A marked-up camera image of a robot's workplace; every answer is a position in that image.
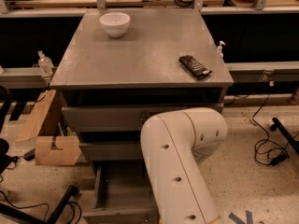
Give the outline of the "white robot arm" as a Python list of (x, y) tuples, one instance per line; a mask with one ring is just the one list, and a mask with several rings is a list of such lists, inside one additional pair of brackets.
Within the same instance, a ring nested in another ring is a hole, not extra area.
[(163, 224), (222, 224), (197, 163), (225, 141), (226, 121), (198, 107), (161, 113), (141, 130), (141, 149)]

